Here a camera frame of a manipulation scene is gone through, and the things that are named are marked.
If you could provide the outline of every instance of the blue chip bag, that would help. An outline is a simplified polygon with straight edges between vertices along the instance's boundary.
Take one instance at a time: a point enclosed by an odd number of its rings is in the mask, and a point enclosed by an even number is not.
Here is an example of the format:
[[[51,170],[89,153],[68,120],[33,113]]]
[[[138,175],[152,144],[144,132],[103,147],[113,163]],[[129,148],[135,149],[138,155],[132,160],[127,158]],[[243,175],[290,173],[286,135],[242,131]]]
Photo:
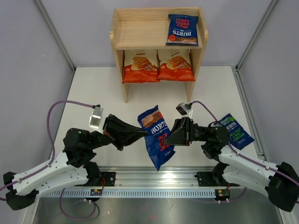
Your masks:
[[[229,133],[229,142],[237,149],[241,150],[251,142],[254,142],[254,139],[242,128],[230,113],[219,122],[226,127]]]
[[[166,45],[198,46],[196,30],[198,16],[170,14],[168,18],[170,24]]]
[[[145,136],[146,150],[157,170],[166,163],[174,154],[174,146],[164,145],[164,139],[171,134],[158,105],[138,116],[142,129],[148,132]]]

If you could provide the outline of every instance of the wooden shelf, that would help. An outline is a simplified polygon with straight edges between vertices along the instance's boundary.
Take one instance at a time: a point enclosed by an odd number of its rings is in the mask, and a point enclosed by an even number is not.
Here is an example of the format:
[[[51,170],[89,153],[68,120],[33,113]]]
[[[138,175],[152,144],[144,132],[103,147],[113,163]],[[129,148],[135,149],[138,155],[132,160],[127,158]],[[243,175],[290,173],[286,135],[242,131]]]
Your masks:
[[[198,16],[197,36],[199,46],[166,46],[170,20],[169,14]],[[128,49],[190,49],[190,61],[195,80],[205,52],[208,31],[200,7],[123,8],[115,9],[110,30],[110,42],[119,78],[122,82],[124,51]],[[195,82],[185,82],[187,101],[191,100]],[[121,85],[125,102],[128,102],[129,84]]]
[[[119,21],[115,39],[116,50],[127,49],[166,49],[169,20]],[[175,48],[202,48],[199,29],[197,28],[199,46],[176,46]]]

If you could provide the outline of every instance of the chip bag held by gripper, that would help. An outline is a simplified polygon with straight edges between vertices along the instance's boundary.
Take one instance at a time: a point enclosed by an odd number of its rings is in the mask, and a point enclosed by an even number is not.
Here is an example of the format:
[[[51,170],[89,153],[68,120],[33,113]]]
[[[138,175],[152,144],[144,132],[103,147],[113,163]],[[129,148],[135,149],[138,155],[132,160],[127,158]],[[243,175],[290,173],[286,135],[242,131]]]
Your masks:
[[[145,136],[146,150],[157,170],[166,163],[174,154],[174,146],[164,145],[164,139],[171,134],[158,105],[143,112],[138,116],[142,129],[148,132]]]
[[[230,138],[229,142],[237,149],[241,150],[251,142],[254,142],[254,139],[243,129],[243,127],[230,113],[219,122],[226,127]]]

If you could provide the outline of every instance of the cable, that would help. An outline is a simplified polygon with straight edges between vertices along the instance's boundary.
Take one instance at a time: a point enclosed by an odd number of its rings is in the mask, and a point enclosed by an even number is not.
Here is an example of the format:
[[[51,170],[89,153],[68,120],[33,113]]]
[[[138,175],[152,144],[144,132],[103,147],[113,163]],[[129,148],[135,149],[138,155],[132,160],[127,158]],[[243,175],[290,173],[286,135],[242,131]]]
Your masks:
[[[225,188],[225,190],[229,189],[229,187],[230,187],[230,183],[228,183],[228,186]]]
[[[62,214],[64,214],[66,217],[74,219],[74,220],[87,220],[95,213],[95,210],[97,208],[97,206],[96,206],[97,204],[95,202],[89,200],[89,202],[93,204],[93,211],[88,216],[83,217],[83,218],[77,218],[77,217],[73,217],[73,216],[70,216],[69,214],[67,214],[63,210],[63,207],[62,207],[62,195],[64,194],[64,191],[65,191],[65,188],[61,191],[61,194],[60,194],[60,197],[59,197],[59,208],[60,208]]]
[[[214,116],[214,114],[202,103],[202,102],[200,102],[200,101],[198,101],[198,100],[195,100],[195,101],[193,101],[193,102],[191,102],[192,104],[194,104],[194,103],[199,103],[199,104],[201,104],[209,113],[210,113],[210,115],[215,119],[215,121],[218,121],[218,119]],[[231,148],[231,150],[234,152],[234,153],[236,153],[236,154],[238,154],[238,152],[233,148],[233,146],[230,144],[230,143],[228,143],[228,146]],[[264,165],[264,164],[262,164],[262,163],[259,163],[259,162],[257,162],[257,161],[255,161],[255,160],[252,160],[251,158],[248,158],[247,156],[245,156],[245,155],[242,155],[241,153],[239,153],[238,154],[240,157],[242,157],[242,158],[244,158],[244,159],[246,159],[246,160],[248,160],[248,161],[250,161],[250,162],[252,162],[252,163],[254,163],[254,164],[256,164],[256,165],[258,165],[258,166],[260,166],[260,167],[263,167],[263,168],[266,168],[267,166],[266,165]],[[298,187],[299,187],[299,183],[297,182],[297,181],[295,181],[294,179],[292,179],[291,177],[289,177],[288,175],[286,175],[286,174],[284,174],[284,173],[282,173],[282,172],[280,172],[279,170],[276,170],[276,169],[274,169],[274,168],[271,168],[271,167],[269,167],[269,170],[271,170],[271,171],[273,171],[273,172],[275,172],[275,173],[277,173],[277,174],[279,174],[279,175],[281,175],[281,176],[283,176],[283,177],[285,177],[286,179],[288,179],[289,181],[292,181],[294,184],[296,184]]]
[[[85,201],[85,200],[76,201],[76,202],[74,202],[73,204],[71,204],[70,206],[68,206],[68,207],[67,207],[66,209],[64,209],[64,210],[68,210],[68,209],[72,208],[73,206],[75,206],[76,204],[79,204],[79,203],[82,203],[82,202],[86,202],[86,201]],[[50,215],[50,214],[48,213],[48,211],[49,211],[49,209],[48,209],[48,204],[45,202],[45,212],[46,212],[47,216],[49,216],[49,217],[51,217],[51,218],[55,218],[55,217],[57,217],[57,216],[62,215],[62,212],[59,212],[59,213],[56,214],[56,215]]]
[[[12,186],[12,185],[18,183],[18,182],[22,182],[23,180],[26,180],[26,179],[28,179],[28,178],[30,178],[30,177],[32,177],[32,176],[34,176],[34,175],[36,175],[36,174],[42,172],[43,170],[45,170],[48,166],[50,166],[50,165],[53,163],[53,161],[54,161],[54,159],[55,159],[55,146],[54,146],[54,140],[53,140],[53,138],[52,138],[52,136],[51,136],[51,132],[50,132],[50,115],[51,115],[51,112],[52,112],[53,108],[54,108],[56,105],[58,105],[58,104],[62,104],[62,103],[77,104],[77,105],[80,105],[80,106],[86,106],[86,107],[93,108],[93,105],[90,105],[90,104],[83,104],[83,103],[80,103],[80,102],[77,102],[77,101],[72,101],[72,100],[59,100],[59,101],[55,102],[55,103],[50,107],[50,109],[49,109],[49,111],[48,111],[48,115],[47,115],[47,133],[48,133],[48,137],[49,137],[49,140],[50,140],[50,143],[51,143],[51,152],[52,152],[50,162],[48,163],[48,165],[45,165],[44,167],[40,168],[39,170],[37,170],[37,171],[35,171],[35,172],[33,172],[33,173],[31,173],[31,174],[25,176],[25,177],[20,178],[19,181],[14,181],[14,182],[12,182],[12,183],[9,183],[9,184],[7,184],[7,185],[1,187],[1,188],[0,188],[0,191],[2,191],[3,189],[8,188],[8,187],[10,187],[10,186]],[[0,197],[0,201],[6,201],[6,199]]]
[[[97,218],[100,216],[100,208],[99,208],[99,206],[98,206],[98,204],[97,204],[97,203],[95,203],[94,205],[95,205],[95,207],[97,207],[98,214],[97,214],[97,216],[96,216],[96,217],[93,217],[93,219],[97,219]]]
[[[208,124],[207,127],[211,127],[213,123],[215,123],[215,121],[213,121],[213,122],[211,122],[210,124]],[[224,125],[223,125],[222,123],[220,123],[219,121],[216,121],[216,123],[218,123],[218,124],[221,125],[221,126],[224,126]]]
[[[104,179],[103,177],[101,178],[101,183],[102,183],[102,193],[103,193],[104,186],[105,186],[105,184],[106,184],[106,181],[105,181],[105,179]],[[64,214],[65,216],[67,216],[68,218],[71,218],[71,219],[75,219],[75,220],[86,220],[86,219],[89,219],[89,218],[94,214],[94,212],[95,212],[95,208],[97,208],[97,209],[99,210],[99,214],[98,214],[98,215],[100,215],[100,208],[98,207],[98,205],[97,205],[95,202],[89,200],[89,201],[92,202],[93,205],[94,205],[94,209],[93,209],[93,211],[91,212],[91,214],[89,214],[88,216],[86,216],[86,217],[84,217],[84,218],[76,218],[76,217],[70,216],[70,215],[67,214],[67,213],[64,211],[64,209],[62,208],[62,195],[63,195],[64,191],[65,191],[65,188],[62,190],[62,192],[61,192],[61,194],[60,194],[60,198],[59,198],[59,208],[60,208],[60,210],[61,210],[61,213],[59,213],[58,215],[55,215],[55,217],[56,217],[56,216],[59,216],[59,215],[61,215],[61,214]],[[74,206],[74,205],[80,203],[80,202],[82,202],[82,201],[77,201],[77,202],[71,204],[71,205],[68,207],[68,209],[69,209],[70,207],[72,207],[72,206]]]
[[[244,191],[236,198],[229,200],[229,202],[235,202],[239,199],[241,199],[242,197],[244,197],[245,193],[247,192],[247,188],[244,188]]]

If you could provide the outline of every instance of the wooden shelf leg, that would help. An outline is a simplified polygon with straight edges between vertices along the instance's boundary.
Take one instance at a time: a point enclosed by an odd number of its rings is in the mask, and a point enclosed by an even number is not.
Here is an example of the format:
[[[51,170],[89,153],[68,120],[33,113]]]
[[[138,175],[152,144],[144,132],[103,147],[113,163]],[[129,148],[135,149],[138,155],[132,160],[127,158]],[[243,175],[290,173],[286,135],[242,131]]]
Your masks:
[[[185,82],[187,102],[191,101],[192,93],[195,87],[195,82]]]
[[[124,83],[121,85],[122,87],[122,93],[123,97],[125,99],[125,103],[128,103],[128,97],[129,97],[129,83]]]

